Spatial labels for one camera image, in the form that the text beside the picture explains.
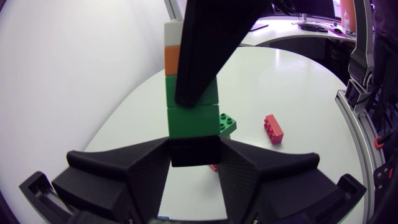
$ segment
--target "lego brick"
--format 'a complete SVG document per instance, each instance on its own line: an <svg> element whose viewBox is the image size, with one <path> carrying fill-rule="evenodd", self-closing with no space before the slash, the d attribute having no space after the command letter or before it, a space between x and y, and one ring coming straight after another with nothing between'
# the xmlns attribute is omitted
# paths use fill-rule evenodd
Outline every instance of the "lego brick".
<svg viewBox="0 0 398 224"><path fill-rule="evenodd" d="M164 73L165 75L176 75L178 70L178 58L180 46L164 48Z"/></svg>
<svg viewBox="0 0 398 224"><path fill-rule="evenodd" d="M220 136L226 138L235 130L236 121L225 113L220 114Z"/></svg>
<svg viewBox="0 0 398 224"><path fill-rule="evenodd" d="M278 122L276 121L274 115L270 114L264 119L264 128L267 131L269 138L273 144L278 144L282 142L284 133L280 128Z"/></svg>
<svg viewBox="0 0 398 224"><path fill-rule="evenodd" d="M169 137L190 138L220 134L218 105L168 108Z"/></svg>
<svg viewBox="0 0 398 224"><path fill-rule="evenodd" d="M173 167L220 163L221 141L218 135L170 139L169 144Z"/></svg>
<svg viewBox="0 0 398 224"><path fill-rule="evenodd" d="M183 21L173 19L164 24L164 46L181 45Z"/></svg>
<svg viewBox="0 0 398 224"><path fill-rule="evenodd" d="M176 104L174 100L176 83L177 83L176 75L166 76L166 100L168 108L179 107L179 105ZM218 89L217 89L216 78L210 83L205 92L203 92L202 96L200 97L197 103L197 106L212 105L212 104L218 104Z"/></svg>
<svg viewBox="0 0 398 224"><path fill-rule="evenodd" d="M216 165L216 164L210 165L210 168L211 168L214 172L217 172L217 165Z"/></svg>

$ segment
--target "white desk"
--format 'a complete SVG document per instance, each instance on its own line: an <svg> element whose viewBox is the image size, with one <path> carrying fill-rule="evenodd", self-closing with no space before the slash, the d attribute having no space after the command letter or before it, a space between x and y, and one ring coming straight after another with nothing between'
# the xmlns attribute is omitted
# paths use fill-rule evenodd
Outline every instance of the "white desk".
<svg viewBox="0 0 398 224"><path fill-rule="evenodd" d="M320 155L318 168L334 183L345 173L363 182L348 125L335 103L345 86L301 55L262 47L238 48L218 76L220 113L237 121L231 139L278 152ZM263 127L274 114L284 131L272 145ZM86 152L105 151L168 136L164 71L135 89L98 131ZM364 202L344 223L361 223ZM217 173L208 166L170 168L160 216L184 220L226 218Z"/></svg>
<svg viewBox="0 0 398 224"><path fill-rule="evenodd" d="M268 24L268 27L264 27L253 32L248 32L245 38L241 42L241 46L256 46L256 47L268 47L269 43L277 40L284 40L297 37L323 37L338 40L347 40L350 42L356 42L356 38L346 38L338 36L332 32L311 32L305 31L293 25L292 23L298 22L298 20L258 20L259 24Z"/></svg>

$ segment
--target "red lego brick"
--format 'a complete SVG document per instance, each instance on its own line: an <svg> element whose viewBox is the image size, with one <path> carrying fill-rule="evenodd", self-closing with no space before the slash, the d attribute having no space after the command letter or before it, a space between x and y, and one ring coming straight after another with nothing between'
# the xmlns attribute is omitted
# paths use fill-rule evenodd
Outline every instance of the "red lego brick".
<svg viewBox="0 0 398 224"><path fill-rule="evenodd" d="M217 165L216 165L216 164L210 165L210 168L211 168L212 170L214 170L214 172L217 172Z"/></svg>
<svg viewBox="0 0 398 224"><path fill-rule="evenodd" d="M274 115L270 114L264 119L264 128L266 129L271 143L278 144L282 142L284 137L284 132L280 128L278 122L276 121Z"/></svg>

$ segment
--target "computer monitor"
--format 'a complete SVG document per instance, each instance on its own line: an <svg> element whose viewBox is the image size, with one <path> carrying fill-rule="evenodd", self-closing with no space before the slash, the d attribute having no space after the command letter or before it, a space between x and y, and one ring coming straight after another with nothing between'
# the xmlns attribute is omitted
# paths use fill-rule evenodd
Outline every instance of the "computer monitor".
<svg viewBox="0 0 398 224"><path fill-rule="evenodd" d="M333 0L289 0L296 13L335 19Z"/></svg>

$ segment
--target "orange lego brick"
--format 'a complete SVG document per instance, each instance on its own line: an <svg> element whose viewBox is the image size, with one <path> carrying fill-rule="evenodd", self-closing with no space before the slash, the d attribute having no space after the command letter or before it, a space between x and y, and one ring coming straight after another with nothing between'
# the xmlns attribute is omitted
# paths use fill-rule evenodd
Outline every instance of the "orange lego brick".
<svg viewBox="0 0 398 224"><path fill-rule="evenodd" d="M176 75L178 70L178 59L180 58L180 46L164 48L164 73L165 75Z"/></svg>

